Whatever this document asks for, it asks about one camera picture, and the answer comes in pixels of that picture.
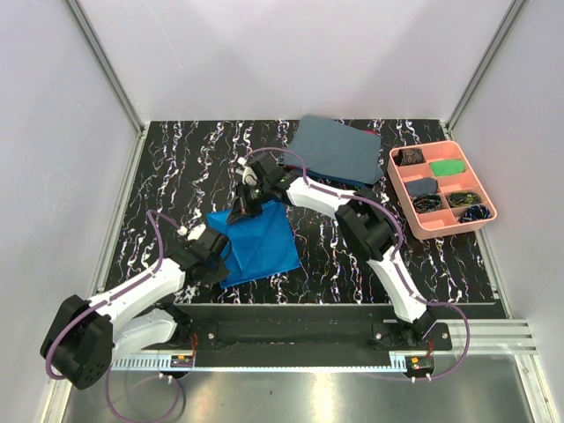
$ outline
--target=aluminum frame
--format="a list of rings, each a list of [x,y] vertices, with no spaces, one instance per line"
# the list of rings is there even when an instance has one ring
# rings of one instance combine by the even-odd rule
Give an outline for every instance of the aluminum frame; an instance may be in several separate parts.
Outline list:
[[[472,96],[478,89],[478,86],[482,82],[483,77],[486,75],[486,72],[492,64],[492,61],[500,51],[503,42],[511,31],[511,28],[513,28],[513,26],[517,22],[517,19],[521,15],[521,12],[528,2],[529,0],[513,0],[513,2],[511,2],[511,4],[509,5],[508,10],[503,16],[500,25],[497,27],[492,40],[487,46],[486,52],[480,59],[478,67],[472,74],[468,85],[464,89],[460,100],[458,101],[455,109],[452,112],[452,115],[450,115],[450,118],[446,122],[446,125],[450,130],[452,130],[458,123],[460,116],[465,111],[468,103],[470,103]]]
[[[88,49],[92,52],[96,63],[100,67],[104,78],[108,82],[109,87],[115,95],[115,98],[120,103],[128,121],[130,121],[131,126],[135,132],[140,135],[143,131],[145,123],[141,120],[137,114],[137,110],[133,106],[130,97],[127,95],[123,89],[123,85],[120,79],[117,77],[112,64],[108,60],[104,49],[102,48],[98,36],[94,32],[93,26],[90,20],[86,16],[82,4],[78,0],[63,0],[64,4],[67,6],[70,15],[78,26],[78,29],[83,35]]]
[[[132,183],[137,170],[137,165],[141,157],[143,145],[146,139],[148,125],[137,115],[137,111],[124,91],[119,78],[115,74],[100,42],[93,30],[92,24],[85,15],[78,0],[63,0],[68,6],[73,19],[85,37],[88,48],[93,52],[94,57],[108,84],[118,99],[132,127],[138,134],[137,142],[131,152],[127,169],[122,181],[119,196],[116,202],[108,233],[104,241],[104,246],[93,278],[93,289],[95,293],[103,290],[111,264],[112,254],[119,235],[119,228],[122,217],[127,207],[127,202],[132,187]],[[515,24],[528,0],[514,0],[509,6],[500,26],[498,27],[492,41],[490,42],[485,54],[474,71],[469,84],[457,103],[452,116],[446,125],[443,125],[445,136],[451,135],[452,129],[456,126],[460,115],[471,100],[472,95],[478,88],[482,78],[489,68],[495,55],[498,53],[503,41],[507,37],[510,29]],[[479,231],[478,242],[480,250],[484,255],[484,263],[488,276],[492,281],[493,289],[501,299],[506,313],[511,316],[505,292],[499,278],[499,273],[495,265],[494,256],[491,252],[489,242],[484,231]],[[452,336],[454,351],[461,351],[464,348],[465,329],[464,322],[461,320],[444,321],[449,324]],[[545,375],[537,351],[531,337],[531,331],[524,320],[479,320],[471,321],[471,348],[470,354],[485,355],[512,355],[516,361],[519,375],[523,383],[529,406],[533,417],[537,422],[559,422],[553,399],[546,383]],[[71,384],[68,381],[50,381],[48,385],[48,395],[43,413],[40,417],[41,423],[61,423],[63,415],[71,393]]]

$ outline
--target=white connector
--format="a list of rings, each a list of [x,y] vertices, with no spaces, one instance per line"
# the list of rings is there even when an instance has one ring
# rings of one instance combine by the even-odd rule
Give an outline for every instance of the white connector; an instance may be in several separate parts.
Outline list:
[[[179,234],[180,236],[186,236],[188,235],[188,228],[185,226],[180,226],[180,229],[178,229],[176,233]]]
[[[200,236],[202,236],[204,231],[205,231],[205,223],[201,223],[200,225],[196,226],[194,229],[190,231],[188,235],[188,241],[199,240]]]

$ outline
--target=blue cloth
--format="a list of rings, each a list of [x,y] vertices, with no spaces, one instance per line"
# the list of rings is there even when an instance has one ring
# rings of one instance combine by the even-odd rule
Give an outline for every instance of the blue cloth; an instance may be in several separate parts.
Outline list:
[[[222,288],[266,278],[300,267],[286,208],[270,201],[263,204],[263,214],[233,225],[227,224],[230,210],[207,215],[208,226],[229,237],[232,253],[226,260],[229,276]],[[222,256],[228,254],[227,244]]]

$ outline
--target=white wall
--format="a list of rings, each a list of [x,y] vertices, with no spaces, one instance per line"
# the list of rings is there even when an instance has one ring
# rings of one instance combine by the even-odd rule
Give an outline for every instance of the white wall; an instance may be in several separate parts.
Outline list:
[[[564,3],[530,2],[455,128],[499,218],[486,226],[509,306],[531,324],[564,415]]]
[[[24,423],[47,391],[51,320],[93,281],[134,133],[63,2],[0,2],[0,57],[0,420]]]
[[[142,119],[446,119],[510,0],[82,0]]]

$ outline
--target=folded fabric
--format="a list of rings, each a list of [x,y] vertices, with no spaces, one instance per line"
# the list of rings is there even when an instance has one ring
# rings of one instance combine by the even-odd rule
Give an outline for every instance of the folded fabric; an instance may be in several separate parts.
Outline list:
[[[405,183],[405,189],[409,197],[421,197],[429,194],[436,194],[439,182],[433,178],[421,178]]]
[[[383,177],[378,167],[380,137],[356,130],[332,119],[304,116],[288,150],[300,155],[308,171],[336,181],[373,185]],[[292,155],[283,164],[301,167]]]
[[[431,196],[417,197],[413,200],[413,207],[417,213],[436,212],[441,208],[441,197],[433,194]]]
[[[473,222],[475,220],[490,219],[491,217],[492,213],[490,212],[490,209],[480,204],[468,207],[468,210],[464,212],[458,221],[460,223],[466,223]]]
[[[457,159],[440,160],[431,163],[431,170],[435,176],[450,176],[461,174],[466,170],[466,165],[463,161]]]
[[[482,197],[475,192],[453,192],[447,195],[447,202],[451,208],[465,207],[467,205],[480,204]]]
[[[425,158],[420,148],[403,148],[397,153],[394,162],[398,166],[418,165],[425,163]]]
[[[231,254],[229,244],[223,253],[223,257],[229,254],[229,276],[221,282],[222,288],[300,267],[284,205],[272,201],[263,204],[263,214],[233,225],[227,224],[229,213],[224,210],[207,215],[208,225],[231,242]]]

